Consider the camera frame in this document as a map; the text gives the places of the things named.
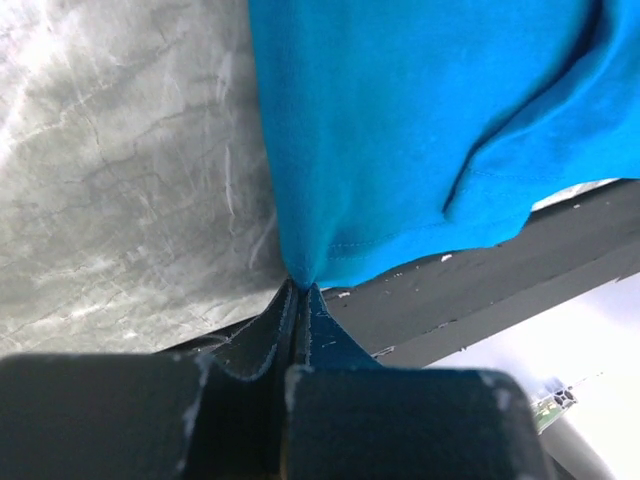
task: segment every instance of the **gray marble surface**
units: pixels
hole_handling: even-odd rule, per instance
[[[275,227],[245,0],[3,0],[0,354],[255,314]]]

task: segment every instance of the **blue fabric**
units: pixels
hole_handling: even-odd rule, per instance
[[[284,260],[349,286],[640,177],[637,0],[250,0]]]

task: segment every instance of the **chipped paint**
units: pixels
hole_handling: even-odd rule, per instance
[[[202,390],[196,395],[195,401],[187,407],[182,414],[182,421],[184,422],[184,436],[187,441],[191,440],[193,435],[193,429],[196,426],[196,418],[200,412],[200,402],[202,401]]]
[[[478,370],[478,375],[480,376],[480,380],[482,380],[482,383],[484,383],[487,387],[491,388],[495,386],[496,379],[493,372],[490,372],[488,370]]]
[[[207,378],[209,377],[209,369],[213,363],[213,355],[208,353],[201,353],[195,356],[194,363],[200,369],[200,386],[204,387],[207,384]]]
[[[504,388],[499,388],[495,392],[496,400],[498,401],[498,409],[502,412],[506,412],[511,405],[511,392]]]
[[[393,352],[395,349],[396,347],[392,345],[391,347],[383,348],[382,350],[380,350],[377,353],[374,353],[371,356],[373,358],[384,357],[385,355],[388,355],[389,353]]]
[[[311,372],[313,372],[313,368],[308,365],[298,365],[287,370],[284,387],[284,403],[287,406],[287,412],[293,412],[296,400],[296,388],[298,388],[298,383],[302,380],[302,375]]]
[[[181,458],[178,464],[176,465],[176,470],[180,473],[184,472],[184,469],[187,468],[187,459]]]

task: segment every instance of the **stitching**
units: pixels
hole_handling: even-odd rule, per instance
[[[468,173],[472,173],[474,175],[480,175],[481,177],[491,177],[491,178],[504,178],[510,180],[546,180],[546,181],[556,181],[556,180],[564,180],[565,177],[529,177],[529,176],[519,176],[519,175],[499,175],[496,173],[489,172],[481,172],[479,170],[474,170],[473,168],[467,169]]]
[[[483,223],[482,225],[477,225],[477,226],[474,226],[472,228],[467,228],[465,230],[467,232],[469,232],[469,231],[479,230],[480,228],[484,229],[484,228],[487,228],[487,227],[491,227],[493,225],[497,225],[499,223],[504,223],[506,221],[509,221],[509,220],[511,220],[513,218],[520,217],[520,216],[521,216],[520,214],[510,215],[508,217],[503,218],[502,220],[497,220],[497,221],[491,222],[491,223]],[[412,231],[415,231],[415,230],[423,230],[425,228],[426,227],[403,230],[402,232],[398,232],[398,234],[396,236],[404,235],[406,233],[409,233],[409,232],[412,232]],[[374,255],[376,255],[375,252],[369,253],[367,255],[328,256],[327,259],[328,260],[352,260],[352,259],[353,260],[357,260],[357,259],[365,259],[365,258],[373,257]]]
[[[512,193],[499,193],[499,192],[492,192],[489,190],[477,190],[475,188],[464,188],[462,190],[458,190],[456,192],[456,195],[460,195],[462,193],[482,193],[488,197],[504,197],[504,198],[520,198],[523,196],[526,196],[526,194],[521,194],[521,195],[514,195]]]
[[[437,227],[437,226],[445,225],[445,224],[448,224],[448,223],[450,223],[450,222],[429,223],[427,225],[421,225],[419,227],[412,227],[412,228],[408,228],[406,230],[402,230],[400,232],[389,233],[389,234],[387,234],[387,235],[385,235],[383,237],[379,237],[379,238],[376,238],[375,240],[370,240],[368,242],[333,243],[333,244],[329,245],[329,249],[336,249],[336,248],[341,248],[341,247],[363,247],[363,246],[366,246],[366,245],[374,245],[374,244],[383,242],[384,240],[391,240],[393,238],[399,237],[400,235],[404,235],[405,233],[408,233],[408,232],[426,230],[427,228]]]

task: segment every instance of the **blue t-shirt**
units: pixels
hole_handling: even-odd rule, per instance
[[[250,0],[282,253],[350,286],[640,177],[637,0]]]

